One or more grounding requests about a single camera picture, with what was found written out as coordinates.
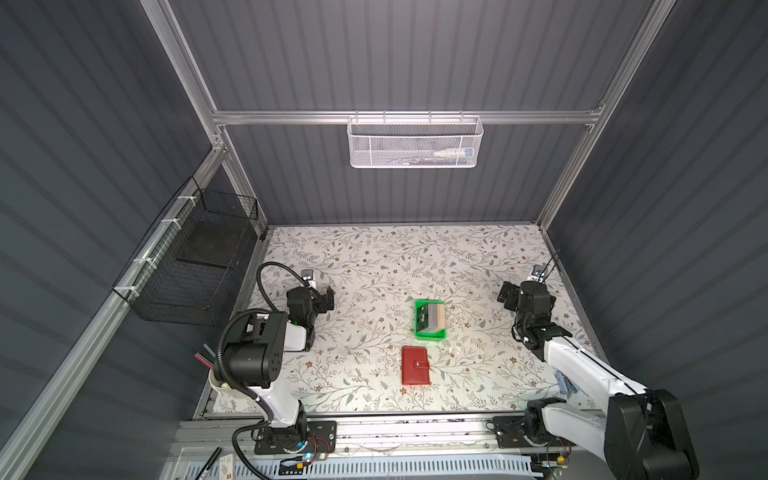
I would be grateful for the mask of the red card holder wallet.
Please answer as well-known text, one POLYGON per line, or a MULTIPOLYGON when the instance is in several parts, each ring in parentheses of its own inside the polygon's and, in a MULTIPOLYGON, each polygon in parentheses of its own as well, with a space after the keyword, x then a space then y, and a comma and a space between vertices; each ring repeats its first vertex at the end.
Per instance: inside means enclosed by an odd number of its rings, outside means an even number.
POLYGON ((430 385, 430 363, 424 347, 404 346, 401 358, 404 386, 430 385))

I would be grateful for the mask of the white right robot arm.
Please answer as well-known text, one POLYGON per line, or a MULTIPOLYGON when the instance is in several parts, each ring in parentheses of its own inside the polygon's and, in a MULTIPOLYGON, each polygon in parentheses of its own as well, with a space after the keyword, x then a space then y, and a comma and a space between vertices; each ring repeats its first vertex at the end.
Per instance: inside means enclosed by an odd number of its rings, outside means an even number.
POLYGON ((598 408, 581 410, 557 397, 529 401, 521 422, 529 444, 547 447, 567 440, 603 460, 617 479, 698 478, 693 442, 673 394, 630 379, 556 324, 556 298, 543 279, 504 282, 497 299, 514 315, 514 340, 598 408))

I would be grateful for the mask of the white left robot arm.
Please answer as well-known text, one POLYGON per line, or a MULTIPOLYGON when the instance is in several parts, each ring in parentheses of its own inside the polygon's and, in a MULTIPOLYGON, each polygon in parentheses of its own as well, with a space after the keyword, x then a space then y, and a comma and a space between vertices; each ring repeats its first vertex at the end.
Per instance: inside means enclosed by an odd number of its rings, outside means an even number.
POLYGON ((253 308, 236 313, 218 341, 212 378, 255 401, 270 428, 302 433, 304 407, 279 378, 283 357, 286 352, 311 349, 315 320, 335 308, 335 291, 296 287, 287 293, 287 307, 286 311, 253 308))

